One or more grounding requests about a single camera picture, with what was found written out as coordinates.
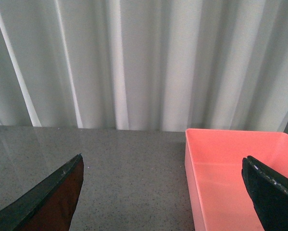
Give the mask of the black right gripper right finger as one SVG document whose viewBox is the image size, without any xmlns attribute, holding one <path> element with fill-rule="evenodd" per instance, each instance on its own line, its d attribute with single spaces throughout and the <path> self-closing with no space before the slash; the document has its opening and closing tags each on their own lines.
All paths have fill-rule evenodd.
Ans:
<svg viewBox="0 0 288 231">
<path fill-rule="evenodd" d="M 265 231 L 288 231 L 288 178 L 252 156 L 242 160 L 243 182 Z"/>
</svg>

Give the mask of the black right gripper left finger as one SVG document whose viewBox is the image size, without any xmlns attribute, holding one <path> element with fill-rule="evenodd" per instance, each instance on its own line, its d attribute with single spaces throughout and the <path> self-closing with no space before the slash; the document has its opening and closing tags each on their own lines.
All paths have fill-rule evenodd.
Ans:
<svg viewBox="0 0 288 231">
<path fill-rule="evenodd" d="M 0 231 L 67 231 L 84 179 L 82 155 L 74 156 L 0 211 Z"/>
</svg>

